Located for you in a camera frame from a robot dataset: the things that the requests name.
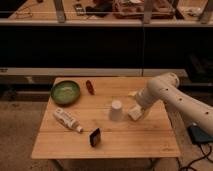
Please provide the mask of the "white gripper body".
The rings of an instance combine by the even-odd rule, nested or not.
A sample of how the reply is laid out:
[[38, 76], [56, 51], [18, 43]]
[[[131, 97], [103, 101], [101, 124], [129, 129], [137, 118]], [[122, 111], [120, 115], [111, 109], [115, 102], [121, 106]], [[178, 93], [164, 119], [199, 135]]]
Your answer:
[[147, 88], [143, 88], [139, 91], [132, 91], [128, 96], [133, 98], [142, 109], [152, 107], [157, 101], [157, 98], [152, 96]]

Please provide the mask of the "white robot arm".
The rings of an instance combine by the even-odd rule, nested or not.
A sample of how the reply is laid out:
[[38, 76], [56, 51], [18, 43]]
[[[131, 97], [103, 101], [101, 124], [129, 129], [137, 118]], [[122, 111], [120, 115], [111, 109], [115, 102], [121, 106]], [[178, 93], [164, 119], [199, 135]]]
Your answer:
[[213, 107], [182, 93], [178, 89], [179, 84], [179, 78], [175, 73], [165, 73], [151, 78], [145, 88], [134, 95], [136, 105], [129, 110], [129, 116], [137, 121], [145, 115], [146, 109], [157, 100], [162, 100], [172, 104], [200, 127], [213, 134]]

